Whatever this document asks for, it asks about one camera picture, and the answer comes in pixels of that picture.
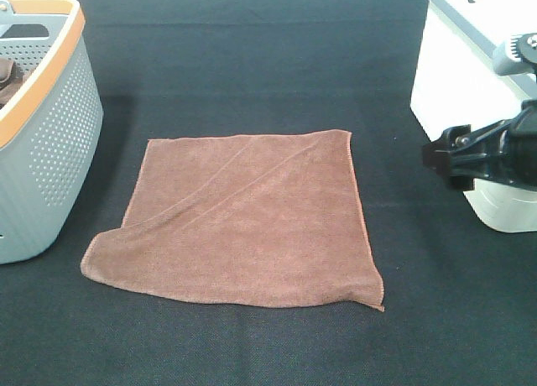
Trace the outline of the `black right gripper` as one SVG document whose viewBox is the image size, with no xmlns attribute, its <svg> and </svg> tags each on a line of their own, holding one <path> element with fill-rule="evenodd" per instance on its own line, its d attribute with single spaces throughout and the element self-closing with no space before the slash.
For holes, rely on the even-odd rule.
<svg viewBox="0 0 537 386">
<path fill-rule="evenodd" d="M 536 101 L 520 113 L 484 128 L 447 128 L 422 147 L 423 165 L 453 190 L 472 190 L 485 180 L 523 190 L 536 188 Z"/>
</svg>

